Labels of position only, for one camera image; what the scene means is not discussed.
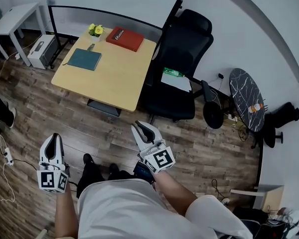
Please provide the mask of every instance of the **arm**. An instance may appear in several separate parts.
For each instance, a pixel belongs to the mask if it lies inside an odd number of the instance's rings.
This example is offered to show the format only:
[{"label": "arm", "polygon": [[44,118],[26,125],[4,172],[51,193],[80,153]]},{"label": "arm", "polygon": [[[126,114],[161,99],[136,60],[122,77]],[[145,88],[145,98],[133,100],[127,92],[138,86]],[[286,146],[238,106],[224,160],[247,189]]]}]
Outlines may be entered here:
[{"label": "arm", "polygon": [[179,214],[185,216],[188,207],[197,197],[175,181],[166,171],[153,174],[153,177],[170,205],[172,205]]},{"label": "arm", "polygon": [[79,224],[76,217],[71,189],[66,185],[64,194],[57,194],[55,213],[55,237],[78,237]]}]

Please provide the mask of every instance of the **yellow flower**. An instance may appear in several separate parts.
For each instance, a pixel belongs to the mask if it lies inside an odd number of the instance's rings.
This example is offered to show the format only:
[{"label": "yellow flower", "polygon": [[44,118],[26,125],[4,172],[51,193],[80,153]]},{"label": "yellow flower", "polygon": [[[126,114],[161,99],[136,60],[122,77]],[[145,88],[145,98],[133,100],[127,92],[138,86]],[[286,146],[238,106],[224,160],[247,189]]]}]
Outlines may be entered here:
[{"label": "yellow flower", "polygon": [[92,23],[90,26],[89,26],[89,30],[93,30],[95,27],[95,25]]},{"label": "yellow flower", "polygon": [[96,28],[95,28],[95,34],[102,34],[103,33],[103,27],[102,25],[98,25]]}]

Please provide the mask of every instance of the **black marble round table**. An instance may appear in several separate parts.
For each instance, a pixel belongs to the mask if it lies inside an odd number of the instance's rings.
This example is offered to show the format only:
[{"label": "black marble round table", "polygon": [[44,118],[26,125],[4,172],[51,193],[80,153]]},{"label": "black marble round table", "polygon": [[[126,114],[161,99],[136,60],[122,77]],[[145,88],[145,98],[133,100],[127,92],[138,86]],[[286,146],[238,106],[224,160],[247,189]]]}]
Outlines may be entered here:
[{"label": "black marble round table", "polygon": [[[229,76],[230,92],[237,112],[248,129],[260,131],[265,122],[264,100],[257,84],[243,69],[235,68]],[[257,106],[259,110],[250,112],[249,107]]]}]

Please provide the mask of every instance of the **person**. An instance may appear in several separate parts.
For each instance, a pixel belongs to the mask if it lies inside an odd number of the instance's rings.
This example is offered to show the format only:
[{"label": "person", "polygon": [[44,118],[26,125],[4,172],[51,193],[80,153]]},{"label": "person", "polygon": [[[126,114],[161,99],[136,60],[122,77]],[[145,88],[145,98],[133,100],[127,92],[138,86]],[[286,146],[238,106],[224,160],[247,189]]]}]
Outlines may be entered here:
[{"label": "person", "polygon": [[0,99],[0,120],[3,121],[8,127],[12,128],[16,116],[16,109],[9,108]]},{"label": "person", "polygon": [[153,174],[169,211],[147,181],[110,165],[105,181],[89,154],[77,186],[79,222],[69,184],[57,194],[56,238],[80,239],[217,239],[222,235],[252,239],[252,234],[214,196],[197,198],[166,171]]}]

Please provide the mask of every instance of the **white printer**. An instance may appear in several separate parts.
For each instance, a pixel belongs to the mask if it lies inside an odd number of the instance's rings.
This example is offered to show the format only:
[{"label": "white printer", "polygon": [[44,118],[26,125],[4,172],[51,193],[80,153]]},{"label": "white printer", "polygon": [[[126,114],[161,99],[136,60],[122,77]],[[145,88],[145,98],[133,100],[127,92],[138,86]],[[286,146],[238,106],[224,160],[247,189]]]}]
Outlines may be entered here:
[{"label": "white printer", "polygon": [[55,35],[43,34],[31,48],[28,59],[33,67],[47,69],[57,48]]}]

